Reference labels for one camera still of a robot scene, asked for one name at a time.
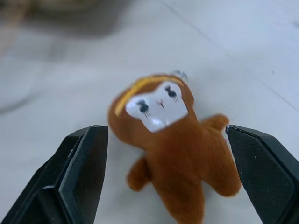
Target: white floor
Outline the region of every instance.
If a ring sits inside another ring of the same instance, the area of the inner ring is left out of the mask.
[[[24,23],[0,60],[0,220],[64,136],[106,124],[128,84],[173,69],[189,76],[200,118],[225,113],[299,159],[298,0],[109,0]],[[175,223],[152,186],[126,186],[140,152],[110,133],[96,224]],[[205,224],[261,223],[244,190],[205,195]]]

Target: stuffed animal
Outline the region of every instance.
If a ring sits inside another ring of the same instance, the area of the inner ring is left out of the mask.
[[[137,80],[111,105],[108,122],[121,141],[144,150],[127,181],[134,191],[151,182],[179,224],[201,224],[205,199],[201,181],[220,195],[241,188],[231,152],[222,136],[222,114],[198,122],[194,98],[177,76]]]

